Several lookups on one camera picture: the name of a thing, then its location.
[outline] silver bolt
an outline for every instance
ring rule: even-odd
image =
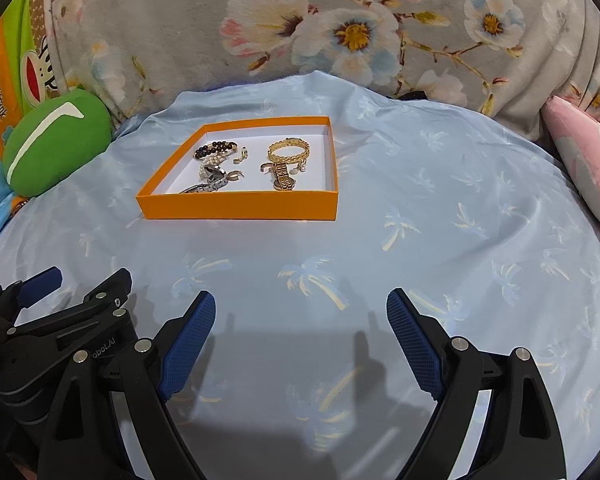
[[[451,340],[451,346],[462,352],[469,348],[469,342],[462,337],[455,337]]]
[[[74,361],[77,363],[83,363],[87,360],[87,357],[89,357],[89,353],[86,350],[78,350],[74,354]]]
[[[523,361],[529,361],[529,359],[531,359],[531,354],[526,348],[516,348],[516,356]]]
[[[151,349],[151,340],[150,339],[140,339],[134,345],[136,352],[147,352]]]

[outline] blue gripper pad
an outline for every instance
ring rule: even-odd
[[[417,312],[411,312],[397,291],[393,290],[389,294],[386,300],[386,316],[389,324],[418,381],[418,386],[424,392],[429,392],[437,401],[445,391],[440,358],[414,314],[419,316]]]
[[[183,389],[216,320],[216,300],[208,292],[202,292],[201,295],[202,297],[196,298],[198,306],[186,320],[162,360],[162,379],[158,384],[158,394],[165,402]]]
[[[42,298],[46,298],[53,291],[58,290],[61,285],[62,272],[60,272],[60,269],[50,267],[47,270],[43,270],[40,274],[29,278],[20,286],[18,305],[22,308],[29,308]]]

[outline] pink pillow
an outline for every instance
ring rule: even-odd
[[[573,183],[600,220],[600,123],[556,96],[544,104],[542,117]]]

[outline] green pillow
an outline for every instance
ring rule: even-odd
[[[96,96],[78,88],[44,101],[22,118],[5,144],[7,184],[20,196],[40,195],[110,142],[109,113]]]

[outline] gray blanket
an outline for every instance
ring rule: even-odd
[[[323,70],[387,96],[412,89],[531,140],[552,93],[600,120],[591,0],[45,0],[61,91],[120,121],[179,92]]]

